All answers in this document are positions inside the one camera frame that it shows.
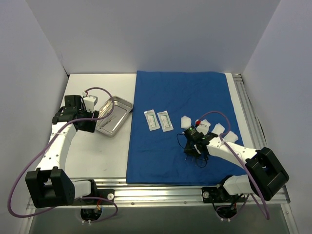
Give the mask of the scalpel handle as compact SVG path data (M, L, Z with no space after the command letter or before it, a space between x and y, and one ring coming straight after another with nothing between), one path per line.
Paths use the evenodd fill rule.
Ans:
M99 126L102 127L102 126L105 126L106 124L110 123L115 117L111 117L111 118L108 118L108 119L104 119L100 122Z
M109 123L110 121L112 121L114 118L115 118L115 116L107 117L107 118L103 119L103 120L100 122L100 125L106 125L107 123Z

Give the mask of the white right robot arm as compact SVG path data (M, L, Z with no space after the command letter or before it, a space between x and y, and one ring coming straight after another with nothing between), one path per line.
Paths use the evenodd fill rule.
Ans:
M219 123L206 135L198 130L198 127L190 126L183 131L187 139L185 153L195 157L202 155L204 159L215 156L246 172L244 175L228 175L221 181L216 190L220 200L228 201L234 195L254 193L269 201L289 181L288 173L271 149L247 148L228 141L228 137L221 138L225 128Z

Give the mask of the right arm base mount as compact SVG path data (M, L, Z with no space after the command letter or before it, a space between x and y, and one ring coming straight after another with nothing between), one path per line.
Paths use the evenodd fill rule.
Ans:
M221 185L216 187L202 187L203 203L212 204L213 209L221 221L230 222L239 212L238 203L246 203L244 194L230 195Z

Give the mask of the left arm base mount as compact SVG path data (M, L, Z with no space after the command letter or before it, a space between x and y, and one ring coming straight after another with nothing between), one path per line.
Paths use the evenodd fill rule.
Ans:
M91 205L91 208L81 208L78 215L82 222L97 223L102 222L116 216L118 207L114 202L115 190L104 189L99 190L96 195L88 195L79 199L81 205ZM105 216L105 206L112 205L115 211Z

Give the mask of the stainless steel tray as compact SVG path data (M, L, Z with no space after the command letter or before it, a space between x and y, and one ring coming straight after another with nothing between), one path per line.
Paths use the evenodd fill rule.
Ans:
M125 123L132 110L133 104L131 102L118 96L113 96L100 108L98 117L103 117L112 111L108 117L115 116L115 118L110 123L102 127L99 126L102 120L98 120L96 130L108 137L113 137Z

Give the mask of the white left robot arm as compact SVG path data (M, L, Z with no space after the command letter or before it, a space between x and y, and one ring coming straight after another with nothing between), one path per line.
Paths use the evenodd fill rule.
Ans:
M52 144L45 150L36 169L27 172L25 177L36 208L72 205L80 197L86 204L94 204L98 200L94 180L72 181L64 171L69 148L77 131L95 131L95 118L99 115L94 110L97 101L96 96L65 96L65 105L52 118Z

